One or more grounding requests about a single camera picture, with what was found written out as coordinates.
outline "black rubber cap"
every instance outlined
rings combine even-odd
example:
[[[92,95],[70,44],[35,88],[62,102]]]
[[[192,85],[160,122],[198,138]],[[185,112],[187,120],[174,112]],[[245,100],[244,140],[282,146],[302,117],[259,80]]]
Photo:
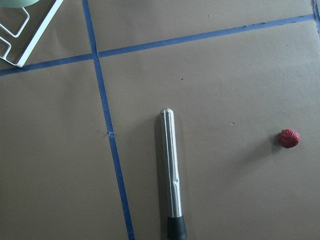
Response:
[[[185,240],[187,237],[184,216],[168,217],[167,238],[169,240]]]

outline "silver metal tube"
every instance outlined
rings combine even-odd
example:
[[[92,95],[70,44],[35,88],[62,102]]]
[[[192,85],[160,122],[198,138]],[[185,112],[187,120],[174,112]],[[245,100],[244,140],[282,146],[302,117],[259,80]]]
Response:
[[[160,117],[166,174],[168,217],[178,218],[183,216],[183,209],[180,194],[174,111],[170,108],[164,108],[160,112]]]

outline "green bowl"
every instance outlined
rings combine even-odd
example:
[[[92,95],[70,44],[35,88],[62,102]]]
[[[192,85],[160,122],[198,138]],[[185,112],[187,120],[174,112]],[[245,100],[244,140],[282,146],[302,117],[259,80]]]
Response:
[[[0,0],[0,6],[5,8],[23,8],[35,4],[39,0]]]

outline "blue tape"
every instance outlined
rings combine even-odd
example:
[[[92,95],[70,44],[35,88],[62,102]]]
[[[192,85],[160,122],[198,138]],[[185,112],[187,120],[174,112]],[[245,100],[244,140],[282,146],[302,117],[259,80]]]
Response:
[[[132,221],[131,221],[129,204],[128,204],[128,199],[127,199],[127,194],[126,194],[126,188],[125,188],[125,183],[124,183],[120,160],[119,160],[119,155],[118,155],[117,143],[116,143],[115,136],[113,134],[114,130],[113,130],[112,121],[111,121],[111,115],[110,115],[109,104],[108,104],[108,97],[107,97],[105,84],[104,84],[104,78],[103,78],[102,69],[101,69],[101,65],[100,65],[100,61],[99,61],[96,37],[95,37],[95,33],[94,33],[94,27],[92,24],[88,0],[82,0],[82,5],[83,5],[83,10],[84,10],[87,31],[89,34],[90,46],[91,46],[94,68],[95,68],[96,78],[97,78],[97,82],[98,82],[98,88],[99,88],[101,102],[102,102],[104,119],[105,119],[105,123],[106,123],[106,128],[109,133],[109,143],[110,143],[110,147],[111,147],[111,153],[112,153],[112,158],[113,158],[116,180],[118,183],[120,198],[121,198],[121,202],[122,202],[126,231],[128,234],[128,239],[135,240],[134,229],[133,229],[133,225],[132,225]]]
[[[251,30],[265,29],[265,28],[286,25],[291,23],[310,21],[310,20],[314,20],[314,15],[310,14],[305,16],[285,18],[285,19],[280,19],[275,21],[268,21],[263,23],[246,25],[246,26],[238,26],[238,27],[229,28],[229,29],[210,31],[210,32],[205,32],[200,34],[172,38],[168,40],[155,41],[155,42],[144,43],[144,44],[139,44],[134,46],[127,46],[127,47],[122,47],[117,49],[101,51],[99,52],[99,57],[100,58],[109,57],[109,56],[114,56],[119,54],[126,54],[126,53],[141,51],[141,50],[159,48],[159,47],[164,47],[164,46],[169,46],[174,44],[181,44],[181,43],[186,43],[186,42],[191,42],[191,41],[196,41],[201,39],[214,38],[214,37],[219,37],[219,36],[224,36],[229,34],[237,34],[237,33],[242,33],[242,32],[251,31]]]
[[[49,67],[54,67],[54,66],[59,66],[59,65],[64,65],[64,64],[71,64],[71,63],[86,61],[86,60],[90,60],[90,59],[92,59],[91,53],[79,55],[79,56],[61,58],[61,59],[57,59],[57,60],[44,61],[44,62],[40,62],[40,63],[25,65],[22,68],[13,67],[13,68],[9,68],[9,69],[0,70],[0,76],[28,72],[31,70],[44,69],[44,68],[49,68]]]
[[[314,12],[314,18],[315,18],[316,27],[318,29],[318,34],[319,34],[319,37],[320,37],[320,16],[319,16],[317,0],[313,0],[313,12]]]

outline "red raspberry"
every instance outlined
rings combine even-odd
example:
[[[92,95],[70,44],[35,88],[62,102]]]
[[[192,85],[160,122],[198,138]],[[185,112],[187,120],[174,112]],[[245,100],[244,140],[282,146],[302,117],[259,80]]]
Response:
[[[295,130],[284,129],[279,134],[279,141],[284,148],[293,148],[299,144],[300,135]]]

